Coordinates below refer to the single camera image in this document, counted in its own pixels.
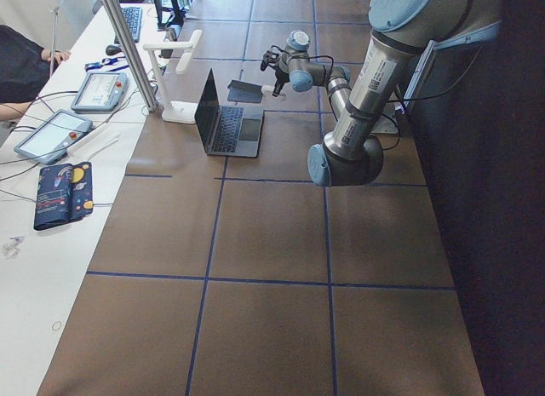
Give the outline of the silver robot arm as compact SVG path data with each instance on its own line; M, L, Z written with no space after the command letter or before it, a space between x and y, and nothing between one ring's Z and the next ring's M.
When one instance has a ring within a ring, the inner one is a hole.
M383 151L371 130L409 61L431 42L440 49L497 36L503 0L370 0L370 43L355 84L328 83L336 126L313 145L307 167L322 187L358 186L381 172Z
M331 56L310 56L307 52L310 43L304 31L294 30L283 49L272 45L265 52L260 68L265 71L270 67L275 71L272 90L275 97L280 96L286 83L290 83L295 92L306 92L314 86L325 88L331 110L339 118L351 92L351 73L346 67L336 65Z

